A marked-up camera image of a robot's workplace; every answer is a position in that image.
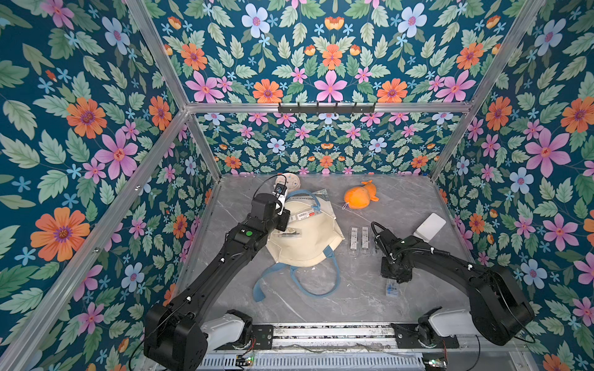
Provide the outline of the cream canvas tote bag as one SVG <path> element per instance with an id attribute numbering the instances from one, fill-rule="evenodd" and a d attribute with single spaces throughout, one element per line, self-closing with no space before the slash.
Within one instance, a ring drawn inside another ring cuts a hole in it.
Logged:
<path id="1" fill-rule="evenodd" d="M 320 207 L 321 213 L 306 220 L 296 221 L 296 214 L 309 207 Z M 340 287 L 340 266 L 335 250 L 344 241 L 329 194 L 325 189 L 315 192 L 296 190 L 287 196 L 285 209 L 290 211 L 286 231 L 273 232 L 266 244 L 275 264 L 266 269 L 256 281 L 252 298 L 256 302 L 265 300 L 265 294 L 261 289 L 264 278 L 285 268 L 289 269 L 293 283 L 304 295 L 310 298 L 327 298 Z M 336 272 L 333 287 L 325 293 L 308 291 L 298 279 L 297 270 L 315 267 L 326 260 L 331 261 Z"/>

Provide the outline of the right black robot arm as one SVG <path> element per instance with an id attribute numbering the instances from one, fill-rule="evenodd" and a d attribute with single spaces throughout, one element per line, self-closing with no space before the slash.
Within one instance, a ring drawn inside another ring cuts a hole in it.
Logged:
<path id="1" fill-rule="evenodd" d="M 439 307 L 419 318 L 419 342 L 429 346 L 436 336 L 480 335 L 504 346 L 535 320 L 535 312 L 512 273 L 505 267 L 484 267 L 439 250 L 414 235 L 396 237 L 373 222 L 374 243 L 383 253 L 381 276 L 399 284 L 425 271 L 464 293 L 470 308 Z"/>

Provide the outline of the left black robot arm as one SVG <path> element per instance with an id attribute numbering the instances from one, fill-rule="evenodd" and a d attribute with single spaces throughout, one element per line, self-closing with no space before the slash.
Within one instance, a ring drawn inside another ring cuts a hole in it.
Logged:
<path id="1" fill-rule="evenodd" d="M 227 232 L 221 250 L 184 291 L 165 305 L 155 305 L 144 319 L 143 354 L 168 370 L 195 370 L 205 355 L 221 346 L 250 341 L 252 318 L 230 310 L 206 321 L 206 315 L 231 281 L 266 245 L 269 235 L 284 231 L 290 212 L 286 188 L 258 193 L 247 217 Z"/>

